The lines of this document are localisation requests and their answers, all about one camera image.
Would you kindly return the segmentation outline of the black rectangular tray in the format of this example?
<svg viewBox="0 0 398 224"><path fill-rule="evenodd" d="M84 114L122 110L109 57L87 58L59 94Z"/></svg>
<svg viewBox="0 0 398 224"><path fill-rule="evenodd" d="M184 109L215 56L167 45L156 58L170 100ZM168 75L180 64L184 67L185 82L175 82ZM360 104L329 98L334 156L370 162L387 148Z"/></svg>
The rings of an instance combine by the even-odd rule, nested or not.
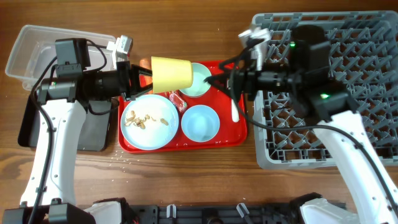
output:
<svg viewBox="0 0 398 224"><path fill-rule="evenodd" d="M110 121L110 113L97 116L88 112L81 129L77 149L79 151L102 151L106 147ZM18 145L21 147L36 147L39 138L39 129L39 111L35 108L30 98L28 98L17 138Z"/></svg>

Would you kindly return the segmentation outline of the light blue plate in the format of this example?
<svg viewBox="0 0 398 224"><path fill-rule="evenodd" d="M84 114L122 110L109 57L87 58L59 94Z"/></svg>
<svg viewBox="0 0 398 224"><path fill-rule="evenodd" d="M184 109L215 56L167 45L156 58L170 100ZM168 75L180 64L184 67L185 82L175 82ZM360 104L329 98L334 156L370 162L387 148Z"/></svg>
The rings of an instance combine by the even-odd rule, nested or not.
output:
<svg viewBox="0 0 398 224"><path fill-rule="evenodd" d="M146 123L146 129L125 126L126 113L134 110L139 116L149 114L155 118L164 118L168 126L160 123ZM167 145L176 135L179 127L179 114L170 100L160 95L143 95L126 105L120 118L120 130L124 140L137 149L156 150Z"/></svg>

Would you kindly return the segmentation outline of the peanut shell scraps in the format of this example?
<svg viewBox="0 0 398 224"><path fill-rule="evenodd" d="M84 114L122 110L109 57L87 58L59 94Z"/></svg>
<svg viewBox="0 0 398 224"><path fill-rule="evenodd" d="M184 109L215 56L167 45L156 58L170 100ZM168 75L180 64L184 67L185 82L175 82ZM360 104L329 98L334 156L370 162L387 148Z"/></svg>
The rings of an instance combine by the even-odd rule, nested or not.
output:
<svg viewBox="0 0 398 224"><path fill-rule="evenodd" d="M141 129L146 129L146 123L160 123L164 126L169 125L169 122L164 118L155 118L149 114L139 116L134 110L130 110L126 113L126 117L124 119L125 126L135 126Z"/></svg>

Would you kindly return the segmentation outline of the white plastic spoon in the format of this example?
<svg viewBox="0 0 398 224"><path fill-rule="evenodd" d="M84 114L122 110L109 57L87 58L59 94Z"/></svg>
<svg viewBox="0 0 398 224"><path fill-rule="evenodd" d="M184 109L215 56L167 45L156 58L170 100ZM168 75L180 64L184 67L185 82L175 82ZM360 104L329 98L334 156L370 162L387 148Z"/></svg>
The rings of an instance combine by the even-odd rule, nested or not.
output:
<svg viewBox="0 0 398 224"><path fill-rule="evenodd" d="M234 123L237 123L240 120L238 107L236 106L233 99L231 100L231 119Z"/></svg>

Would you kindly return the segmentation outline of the light blue bowl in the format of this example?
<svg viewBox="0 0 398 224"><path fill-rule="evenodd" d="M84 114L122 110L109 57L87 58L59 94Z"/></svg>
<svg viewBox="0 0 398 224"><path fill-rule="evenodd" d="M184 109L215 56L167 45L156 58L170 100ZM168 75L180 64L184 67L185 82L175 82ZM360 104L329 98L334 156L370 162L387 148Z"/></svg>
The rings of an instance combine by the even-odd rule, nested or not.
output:
<svg viewBox="0 0 398 224"><path fill-rule="evenodd" d="M184 135L194 142L208 142L220 130L220 118L216 111L206 105L195 105L184 112L181 128Z"/></svg>

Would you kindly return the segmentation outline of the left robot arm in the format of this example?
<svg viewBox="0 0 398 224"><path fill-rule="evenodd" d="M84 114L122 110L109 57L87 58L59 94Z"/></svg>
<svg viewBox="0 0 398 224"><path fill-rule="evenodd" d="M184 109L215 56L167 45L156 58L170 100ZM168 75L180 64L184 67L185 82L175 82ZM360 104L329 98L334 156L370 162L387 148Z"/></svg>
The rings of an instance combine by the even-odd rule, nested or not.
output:
<svg viewBox="0 0 398 224"><path fill-rule="evenodd" d="M153 89L140 77L152 70L128 61L116 69L92 69L88 39L60 39L56 56L30 93L40 113L40 130L30 180L18 208L7 209L4 223L137 223L124 198L95 202L86 210L75 204L74 169L78 139L93 100L133 100Z"/></svg>

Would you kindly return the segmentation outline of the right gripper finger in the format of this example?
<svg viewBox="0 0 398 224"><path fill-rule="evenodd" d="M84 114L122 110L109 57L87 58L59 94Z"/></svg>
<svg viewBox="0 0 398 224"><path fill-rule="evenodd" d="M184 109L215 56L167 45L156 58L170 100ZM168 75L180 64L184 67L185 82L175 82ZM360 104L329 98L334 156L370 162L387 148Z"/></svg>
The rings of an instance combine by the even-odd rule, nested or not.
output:
<svg viewBox="0 0 398 224"><path fill-rule="evenodd" d="M225 73L231 73L233 70L235 73L249 71L246 56L239 55L220 62L218 68Z"/></svg>
<svg viewBox="0 0 398 224"><path fill-rule="evenodd" d="M222 93L230 93L230 87L228 85L229 74L221 73L219 75L211 75L204 79L205 83L210 84L212 87L221 91Z"/></svg>

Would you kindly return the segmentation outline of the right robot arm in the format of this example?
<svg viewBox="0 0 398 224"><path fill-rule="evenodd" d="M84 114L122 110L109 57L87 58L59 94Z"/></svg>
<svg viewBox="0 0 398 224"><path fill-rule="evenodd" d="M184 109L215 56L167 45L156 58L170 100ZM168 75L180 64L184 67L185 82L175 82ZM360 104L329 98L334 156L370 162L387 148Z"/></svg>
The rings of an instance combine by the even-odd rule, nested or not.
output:
<svg viewBox="0 0 398 224"><path fill-rule="evenodd" d="M346 86L330 77L330 41L324 30L304 25L292 30L288 64L266 63L271 34L253 27L241 33L243 51L221 62L221 74L206 82L238 103L259 90L288 93L290 105L331 154L347 185L355 212L316 193L290 203L293 223L396 223L397 187L378 158Z"/></svg>

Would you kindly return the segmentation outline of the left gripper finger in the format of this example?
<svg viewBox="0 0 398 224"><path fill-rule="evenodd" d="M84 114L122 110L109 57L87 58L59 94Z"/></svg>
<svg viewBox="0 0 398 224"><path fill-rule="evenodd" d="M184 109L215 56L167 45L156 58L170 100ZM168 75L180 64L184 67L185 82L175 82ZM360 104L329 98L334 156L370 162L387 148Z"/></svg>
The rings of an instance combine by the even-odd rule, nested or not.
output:
<svg viewBox="0 0 398 224"><path fill-rule="evenodd" d="M144 75L144 76L148 76L151 77L152 76L152 70L148 69L148 68L144 68L138 65L131 65L131 70L132 73L139 76L139 75Z"/></svg>
<svg viewBox="0 0 398 224"><path fill-rule="evenodd" d="M144 87L130 87L130 89L126 92L126 100L135 100L136 98L145 95L146 93L153 90L152 85L147 85Z"/></svg>

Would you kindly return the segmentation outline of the mint green bowl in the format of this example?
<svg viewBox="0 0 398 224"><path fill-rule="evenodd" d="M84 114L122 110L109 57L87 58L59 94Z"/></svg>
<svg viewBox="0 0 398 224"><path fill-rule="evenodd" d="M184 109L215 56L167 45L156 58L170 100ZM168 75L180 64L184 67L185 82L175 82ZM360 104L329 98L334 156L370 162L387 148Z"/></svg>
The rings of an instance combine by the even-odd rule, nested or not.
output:
<svg viewBox="0 0 398 224"><path fill-rule="evenodd" d="M186 96L197 98L204 95L211 87L205 81L206 78L211 76L210 70L200 63L192 63L193 67L193 83L191 87L181 89L180 92Z"/></svg>

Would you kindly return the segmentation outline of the red candy wrapper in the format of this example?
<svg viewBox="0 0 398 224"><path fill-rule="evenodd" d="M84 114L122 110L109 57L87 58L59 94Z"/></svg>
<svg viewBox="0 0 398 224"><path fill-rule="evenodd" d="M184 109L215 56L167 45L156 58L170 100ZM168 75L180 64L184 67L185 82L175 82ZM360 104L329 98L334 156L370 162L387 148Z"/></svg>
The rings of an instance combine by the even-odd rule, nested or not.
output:
<svg viewBox="0 0 398 224"><path fill-rule="evenodd" d="M180 113L184 113L187 110L187 103L181 98L177 91L169 92L169 100L174 104Z"/></svg>

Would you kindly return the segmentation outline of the clear plastic bin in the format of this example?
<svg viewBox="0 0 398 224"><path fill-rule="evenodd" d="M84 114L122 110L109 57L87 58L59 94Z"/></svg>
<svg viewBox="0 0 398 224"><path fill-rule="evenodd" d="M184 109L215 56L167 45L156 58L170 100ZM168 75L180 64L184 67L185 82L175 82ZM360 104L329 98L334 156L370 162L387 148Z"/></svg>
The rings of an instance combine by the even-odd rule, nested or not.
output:
<svg viewBox="0 0 398 224"><path fill-rule="evenodd" d="M84 38L107 46L115 42L111 35L54 27L24 26L17 36L6 64L7 76L22 82L23 89L30 91L49 62L56 56L55 41L58 39Z"/></svg>

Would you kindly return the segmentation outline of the yellow plastic cup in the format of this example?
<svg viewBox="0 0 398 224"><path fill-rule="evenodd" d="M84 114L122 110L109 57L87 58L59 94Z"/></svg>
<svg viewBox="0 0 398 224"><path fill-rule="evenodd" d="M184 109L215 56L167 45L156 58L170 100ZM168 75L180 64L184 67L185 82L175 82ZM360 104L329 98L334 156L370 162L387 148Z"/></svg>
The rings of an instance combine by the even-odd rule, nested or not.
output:
<svg viewBox="0 0 398 224"><path fill-rule="evenodd" d="M193 66L188 60L151 57L153 93L190 88Z"/></svg>

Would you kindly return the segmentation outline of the grey dishwasher rack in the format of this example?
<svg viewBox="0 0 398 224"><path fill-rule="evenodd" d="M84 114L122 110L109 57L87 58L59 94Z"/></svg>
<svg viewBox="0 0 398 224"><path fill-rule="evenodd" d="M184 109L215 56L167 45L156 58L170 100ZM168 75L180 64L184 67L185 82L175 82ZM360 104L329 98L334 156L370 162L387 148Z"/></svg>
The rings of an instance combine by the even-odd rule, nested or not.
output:
<svg viewBox="0 0 398 224"><path fill-rule="evenodd" d="M316 25L331 42L330 75L357 100L366 134L386 166L397 164L397 13L394 11L256 14L252 23L272 34L266 60L287 63L291 30ZM253 118L257 163L263 169L333 166L330 153L288 107L286 93L259 91Z"/></svg>

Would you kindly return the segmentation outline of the red serving tray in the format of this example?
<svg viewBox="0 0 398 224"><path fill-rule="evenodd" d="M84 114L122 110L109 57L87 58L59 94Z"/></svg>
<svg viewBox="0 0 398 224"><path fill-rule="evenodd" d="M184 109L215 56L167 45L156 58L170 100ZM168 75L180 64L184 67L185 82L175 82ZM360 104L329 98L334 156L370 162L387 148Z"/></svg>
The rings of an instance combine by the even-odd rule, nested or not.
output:
<svg viewBox="0 0 398 224"><path fill-rule="evenodd" d="M215 61L202 61L198 62L205 67L207 67L212 75L219 75L223 71L218 68L218 64L221 63L220 60ZM169 151L189 151L194 149L208 149L214 147L232 147L242 144L247 135L248 128L246 120L239 115L239 121L234 122L232 120L232 109L231 109L231 98L228 98L221 91L211 87L204 96L199 98L189 98L188 96L183 96L181 98L187 103L188 108L195 105L206 105L213 108L220 118L220 130L217 135L208 142L194 142L189 140L181 130L178 131L175 137L170 143L166 144L160 149L154 150L142 150L131 144L130 140L127 140L127 134L123 134L122 128L127 128L122 124L121 118L124 109L130 105L130 103L135 103L136 101L124 101L123 98L119 97L119 109L118 109L118 142L123 150L133 154L143 154L152 152L169 152Z"/></svg>

